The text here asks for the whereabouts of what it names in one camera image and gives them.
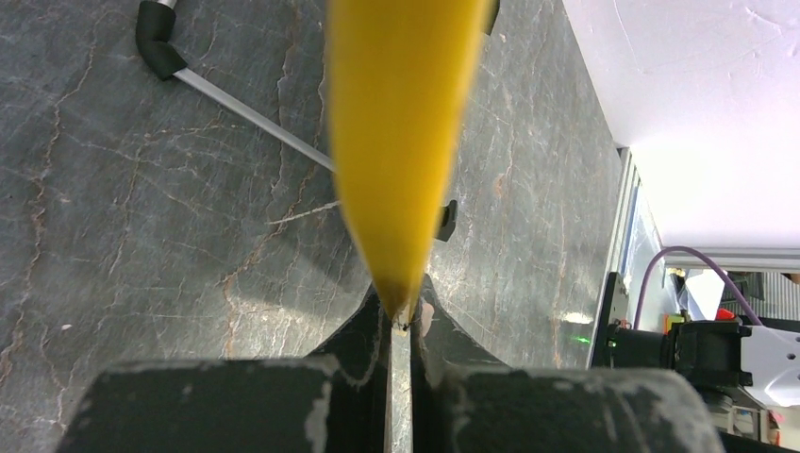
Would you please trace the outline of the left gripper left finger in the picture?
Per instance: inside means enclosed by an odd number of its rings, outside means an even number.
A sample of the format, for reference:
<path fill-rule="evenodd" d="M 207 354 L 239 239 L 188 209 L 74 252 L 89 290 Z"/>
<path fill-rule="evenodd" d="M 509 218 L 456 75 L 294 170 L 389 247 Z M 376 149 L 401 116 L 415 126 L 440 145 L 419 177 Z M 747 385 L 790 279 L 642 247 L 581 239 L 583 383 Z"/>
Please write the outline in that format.
<path fill-rule="evenodd" d="M 102 372 L 61 452 L 384 452 L 391 327 L 374 290 L 303 357 L 133 361 Z"/>

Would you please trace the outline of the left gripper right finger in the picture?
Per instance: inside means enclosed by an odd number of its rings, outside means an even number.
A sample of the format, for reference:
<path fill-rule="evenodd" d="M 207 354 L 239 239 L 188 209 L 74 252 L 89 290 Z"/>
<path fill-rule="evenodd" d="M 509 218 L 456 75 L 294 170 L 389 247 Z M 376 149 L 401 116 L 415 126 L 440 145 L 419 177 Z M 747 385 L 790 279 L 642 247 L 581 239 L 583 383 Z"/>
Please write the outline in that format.
<path fill-rule="evenodd" d="M 411 334 L 417 452 L 721 452 L 705 405 L 653 368 L 525 369 L 497 359 L 425 277 Z"/>

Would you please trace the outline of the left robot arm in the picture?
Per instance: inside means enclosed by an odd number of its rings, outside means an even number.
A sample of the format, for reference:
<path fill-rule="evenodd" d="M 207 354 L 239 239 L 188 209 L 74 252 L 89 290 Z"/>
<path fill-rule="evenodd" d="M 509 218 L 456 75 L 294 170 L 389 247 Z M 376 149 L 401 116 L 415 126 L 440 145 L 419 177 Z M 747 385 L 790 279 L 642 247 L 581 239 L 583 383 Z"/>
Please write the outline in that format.
<path fill-rule="evenodd" d="M 713 426 L 761 376 L 799 388 L 799 335 L 743 321 L 665 334 L 611 320 L 609 274 L 586 370 L 513 368 L 442 310 L 430 279 L 410 328 L 417 452 L 769 452 Z M 307 355 L 139 361 L 100 374 L 60 452 L 386 452 L 391 327 L 374 289 Z"/>

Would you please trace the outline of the yellow bone-shaped eraser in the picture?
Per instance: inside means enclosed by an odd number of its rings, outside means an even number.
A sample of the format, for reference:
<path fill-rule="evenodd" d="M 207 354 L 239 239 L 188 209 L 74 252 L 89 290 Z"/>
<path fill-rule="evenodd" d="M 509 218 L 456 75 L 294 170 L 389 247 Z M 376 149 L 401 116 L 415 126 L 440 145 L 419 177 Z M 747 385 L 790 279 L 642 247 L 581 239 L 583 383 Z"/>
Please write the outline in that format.
<path fill-rule="evenodd" d="M 347 228 L 389 319 L 410 324 L 442 221 L 490 1 L 331 1 L 328 129 Z"/>

